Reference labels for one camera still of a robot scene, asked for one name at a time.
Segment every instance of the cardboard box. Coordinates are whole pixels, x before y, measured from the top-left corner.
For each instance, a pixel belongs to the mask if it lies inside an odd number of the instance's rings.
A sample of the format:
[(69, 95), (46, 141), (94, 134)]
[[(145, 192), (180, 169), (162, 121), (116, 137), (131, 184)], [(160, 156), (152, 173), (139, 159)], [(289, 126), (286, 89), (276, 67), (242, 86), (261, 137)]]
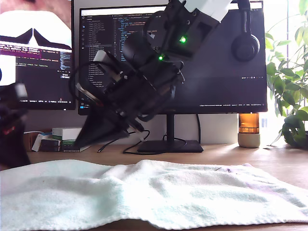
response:
[[(51, 129), (43, 129), (43, 132), (51, 132)], [(27, 152), (32, 152), (32, 147), (39, 133), (28, 133), (24, 135), (24, 146)]]

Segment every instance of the headphones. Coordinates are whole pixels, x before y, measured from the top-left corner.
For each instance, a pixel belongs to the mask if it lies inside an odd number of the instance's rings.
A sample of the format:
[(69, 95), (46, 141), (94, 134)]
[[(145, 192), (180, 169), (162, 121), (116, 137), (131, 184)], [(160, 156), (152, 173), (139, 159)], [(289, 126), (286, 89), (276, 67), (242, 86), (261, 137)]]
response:
[(250, 1), (238, 0), (237, 3), (241, 13), (242, 34), (233, 41), (231, 50), (236, 60), (249, 62), (259, 53), (260, 42), (251, 34)]

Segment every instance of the white towel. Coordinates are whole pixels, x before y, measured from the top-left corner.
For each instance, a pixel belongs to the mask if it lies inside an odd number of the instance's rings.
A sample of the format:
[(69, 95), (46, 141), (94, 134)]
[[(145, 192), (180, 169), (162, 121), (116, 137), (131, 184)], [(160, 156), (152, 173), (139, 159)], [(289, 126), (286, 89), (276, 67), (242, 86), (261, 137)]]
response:
[(0, 177), (1, 231), (87, 230), (121, 219), (167, 230), (308, 223), (308, 190), (249, 164), (143, 160), (110, 167), (63, 160), (6, 170)]

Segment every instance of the wall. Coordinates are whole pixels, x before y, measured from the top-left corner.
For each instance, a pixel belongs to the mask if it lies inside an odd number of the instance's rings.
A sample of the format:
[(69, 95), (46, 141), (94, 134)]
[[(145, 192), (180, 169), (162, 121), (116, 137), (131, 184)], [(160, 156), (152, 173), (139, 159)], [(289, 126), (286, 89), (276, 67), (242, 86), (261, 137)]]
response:
[[(81, 127), (85, 116), (77, 111), (30, 111), (26, 130), (40, 130), (56, 127)], [(202, 143), (236, 143), (238, 122), (237, 115), (200, 115)], [(150, 140), (160, 140), (166, 133), (166, 116), (158, 115), (144, 127), (151, 131)], [(195, 115), (177, 115), (175, 117), (175, 136), (186, 140), (198, 140), (198, 125)], [(132, 135), (119, 141), (120, 144), (134, 144), (138, 137)]]
[[(167, 0), (74, 0), (75, 12), (75, 62), (78, 63), (79, 9), (88, 7), (112, 7), (127, 5), (165, 4)], [(77, 111), (30, 111), (27, 130), (40, 130), (52, 127), (80, 127), (86, 117)], [(237, 115), (201, 115), (202, 143), (237, 142)], [(166, 116), (158, 115), (154, 120), (144, 124), (151, 131), (149, 139), (162, 139), (166, 132)], [(195, 115), (177, 115), (175, 135), (187, 140), (198, 139), (198, 126)], [(135, 143), (138, 137), (124, 139), (118, 143)]]

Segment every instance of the monitor stand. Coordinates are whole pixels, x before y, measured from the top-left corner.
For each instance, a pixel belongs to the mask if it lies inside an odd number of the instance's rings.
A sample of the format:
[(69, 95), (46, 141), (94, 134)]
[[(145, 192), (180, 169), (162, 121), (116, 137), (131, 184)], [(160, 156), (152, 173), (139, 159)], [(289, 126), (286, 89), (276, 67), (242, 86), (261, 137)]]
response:
[(198, 141), (174, 139), (174, 114), (167, 115), (167, 141), (146, 141), (138, 149), (139, 153), (201, 153), (203, 148)]

